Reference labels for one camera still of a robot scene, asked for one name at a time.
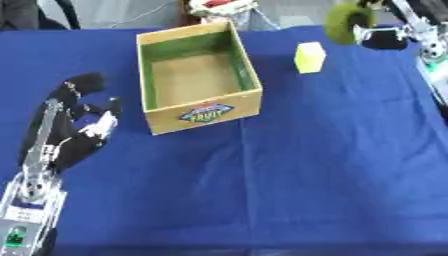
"cable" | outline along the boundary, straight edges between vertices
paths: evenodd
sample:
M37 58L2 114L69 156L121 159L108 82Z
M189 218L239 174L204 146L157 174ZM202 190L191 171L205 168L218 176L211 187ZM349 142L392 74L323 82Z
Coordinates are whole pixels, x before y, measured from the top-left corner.
M159 7L157 7L156 9L154 9L154 10L152 10L152 11L142 13L142 14L140 14L140 15L138 15L138 16L136 16L136 17L130 19L130 20L126 20L126 21L122 21L122 22L115 23L115 24L109 26L108 28L116 28L116 27L118 27L119 25L122 25L122 24L126 24L126 23L129 23L129 22L136 21L136 20L138 20L138 19L140 19L140 18L142 18L142 17L144 17L144 16L146 16L146 15L154 14L154 13L156 13L156 12L159 12L159 11L163 10L165 7L167 7L167 6L170 5L170 4L177 4L177 2L173 2L173 1L172 1L172 2L168 2L168 3L162 4L162 5L160 5Z
M268 16L266 16L266 14L264 14L259 8L254 8L254 11L261 16L261 18L267 23L269 24L269 26L273 27L275 30L280 30L282 29L279 25L275 24L274 22L272 22Z
M156 13L156 12L159 12L159 11L163 10L165 7L167 7L167 6L170 5L170 4L177 4L177 2L168 2L168 3L165 3L165 4L163 4L163 5L159 6L159 7L157 7L157 8L154 9L154 10L151 10L151 11L149 11L149 12L145 12L145 13L143 13L143 14L140 14L140 15L138 15L138 16L136 16L136 17L130 19L130 20L122 21L122 22L119 22L119 23L115 23L115 24L109 26L108 28L116 28L116 27L118 27L119 25L126 24L126 23L129 23L129 22L134 22L134 21L136 21L136 20L138 20L138 19L140 19L140 18L142 18L142 17L144 17L144 16L146 16L146 15L154 14L154 13ZM275 30L280 30L280 29L281 29L281 27L280 27L279 25L277 25L277 24L275 24L274 22L272 22L272 21L266 16L266 14L264 14L261 10L259 10L258 8L254 8L253 10L254 10L258 15L260 15L261 18L262 18L262 19L263 19L269 26L271 26L271 27L274 28Z

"blue table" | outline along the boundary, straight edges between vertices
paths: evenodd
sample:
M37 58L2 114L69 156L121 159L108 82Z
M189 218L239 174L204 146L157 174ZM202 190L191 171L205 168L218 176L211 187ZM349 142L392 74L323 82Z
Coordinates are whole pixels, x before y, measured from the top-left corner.
M0 33L2 181L62 80L99 71L108 88L89 101L124 100L109 145L65 173L57 255L448 252L448 130L415 49L337 46L319 27L243 32L265 89L261 114L153 137L138 32ZM309 41L328 57L322 72L299 75L295 48Z

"gray floor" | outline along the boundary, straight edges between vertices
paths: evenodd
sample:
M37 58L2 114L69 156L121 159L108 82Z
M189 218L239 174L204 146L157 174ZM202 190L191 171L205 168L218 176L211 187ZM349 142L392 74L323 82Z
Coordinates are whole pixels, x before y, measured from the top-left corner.
M50 17L66 23L54 0L38 0ZM72 0L83 28L174 26L178 0ZM259 0L260 10L282 28L322 24L331 6L343 0ZM379 13L380 23L395 19Z

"sponge cube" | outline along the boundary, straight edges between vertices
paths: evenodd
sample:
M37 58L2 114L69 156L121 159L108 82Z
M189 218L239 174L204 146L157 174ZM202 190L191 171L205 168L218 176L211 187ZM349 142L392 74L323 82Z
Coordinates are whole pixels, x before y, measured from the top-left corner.
M297 46L294 61L299 73L316 73L322 69L326 56L319 42L303 43Z

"wooden crate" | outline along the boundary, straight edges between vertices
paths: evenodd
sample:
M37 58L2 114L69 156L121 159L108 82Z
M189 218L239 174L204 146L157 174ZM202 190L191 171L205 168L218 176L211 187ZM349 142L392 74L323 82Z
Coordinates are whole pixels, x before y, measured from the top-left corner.
M262 87L232 23L140 34L137 48L154 135L259 113Z

